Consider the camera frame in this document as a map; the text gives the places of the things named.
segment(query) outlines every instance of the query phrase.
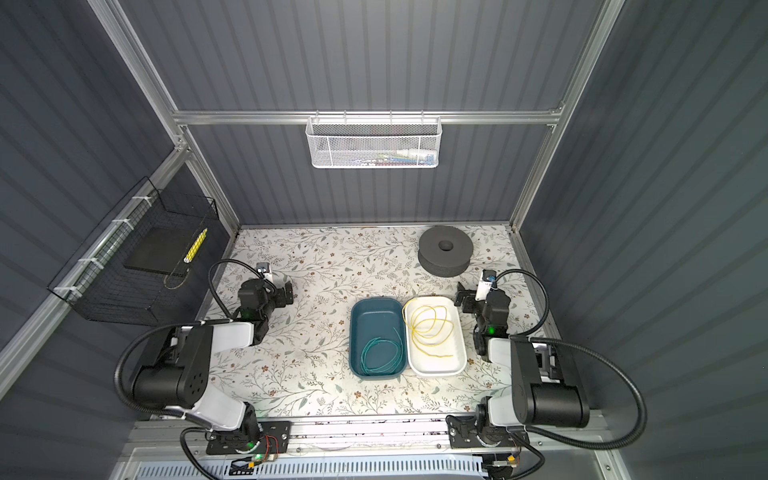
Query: black wire basket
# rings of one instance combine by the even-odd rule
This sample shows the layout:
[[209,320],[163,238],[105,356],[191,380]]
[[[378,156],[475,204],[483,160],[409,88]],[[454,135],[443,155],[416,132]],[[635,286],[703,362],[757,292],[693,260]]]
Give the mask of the black wire basket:
[[207,266],[227,243],[218,218],[211,198],[153,190],[126,218],[113,220],[112,234],[77,261],[84,265],[69,284],[62,285],[60,273],[48,289],[97,322],[192,321],[207,288]]

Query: wire mesh basket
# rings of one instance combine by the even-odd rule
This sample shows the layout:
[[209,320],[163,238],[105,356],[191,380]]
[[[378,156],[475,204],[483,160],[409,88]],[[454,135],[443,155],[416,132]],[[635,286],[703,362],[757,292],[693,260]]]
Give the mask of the wire mesh basket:
[[441,136],[440,118],[374,124],[314,117],[306,122],[317,168],[434,168]]
[[59,283],[60,272],[48,289],[89,320],[149,326],[191,321],[207,278],[206,262],[195,259],[207,247],[219,250],[205,240],[218,218],[211,198],[152,190],[125,218],[113,220],[117,227],[93,255],[78,260],[79,273],[68,284]]

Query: teal tray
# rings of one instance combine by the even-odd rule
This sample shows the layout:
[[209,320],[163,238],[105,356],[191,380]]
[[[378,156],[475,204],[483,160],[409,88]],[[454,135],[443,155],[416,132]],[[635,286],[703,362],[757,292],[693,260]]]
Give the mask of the teal tray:
[[[352,307],[349,321],[349,367],[363,380],[389,380],[400,376],[406,369],[406,324],[402,321],[402,305],[392,298],[366,298]],[[362,371],[360,356],[366,344],[380,337],[401,343],[401,359],[391,373],[366,375]],[[389,343],[379,344],[369,349],[367,361],[369,368],[384,365],[395,353],[395,347]]]

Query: floral tabletop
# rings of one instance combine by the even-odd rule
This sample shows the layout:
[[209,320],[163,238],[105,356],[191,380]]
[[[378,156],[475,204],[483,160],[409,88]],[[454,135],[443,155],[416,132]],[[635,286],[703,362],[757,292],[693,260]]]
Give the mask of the floral tabletop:
[[[421,378],[406,367],[397,378],[362,381],[349,369],[349,315],[358,300],[387,296],[453,298],[456,283],[475,288],[484,268],[518,267],[503,225],[460,227],[474,254],[461,276],[427,273],[416,258],[427,227],[242,230],[233,258],[269,262],[278,286],[293,282],[295,301],[274,311],[260,345],[213,355],[210,381],[251,402],[262,417],[464,412],[510,383],[509,370],[483,362],[472,347],[474,320],[460,314],[468,365],[457,376]],[[218,292],[232,310],[250,273],[227,265]],[[502,284],[511,297],[510,333],[537,320],[522,276]],[[214,303],[207,318],[221,318]]]

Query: white mesh basket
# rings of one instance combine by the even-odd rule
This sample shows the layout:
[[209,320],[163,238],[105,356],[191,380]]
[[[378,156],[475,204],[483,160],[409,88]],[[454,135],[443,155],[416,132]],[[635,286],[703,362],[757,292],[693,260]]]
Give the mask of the white mesh basket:
[[306,139],[317,168],[434,168],[440,152],[440,118],[354,123],[310,118]]

